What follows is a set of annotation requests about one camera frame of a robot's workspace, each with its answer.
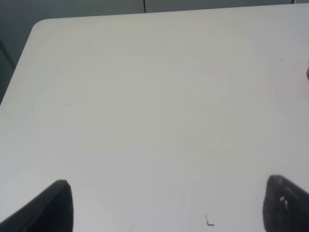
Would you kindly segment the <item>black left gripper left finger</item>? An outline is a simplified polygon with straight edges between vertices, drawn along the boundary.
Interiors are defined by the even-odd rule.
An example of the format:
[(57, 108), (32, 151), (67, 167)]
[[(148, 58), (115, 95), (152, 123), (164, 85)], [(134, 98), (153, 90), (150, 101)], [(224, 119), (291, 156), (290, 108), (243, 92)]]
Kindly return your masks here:
[(2, 232), (71, 232), (73, 198), (70, 184), (57, 180), (0, 223)]

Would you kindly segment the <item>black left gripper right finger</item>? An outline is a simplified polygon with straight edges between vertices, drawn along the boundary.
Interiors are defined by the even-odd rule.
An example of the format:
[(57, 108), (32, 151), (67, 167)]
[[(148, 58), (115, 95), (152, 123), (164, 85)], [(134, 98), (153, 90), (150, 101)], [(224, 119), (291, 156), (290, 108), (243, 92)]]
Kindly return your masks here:
[(267, 232), (307, 232), (309, 193), (282, 175), (271, 175), (263, 202), (263, 224)]

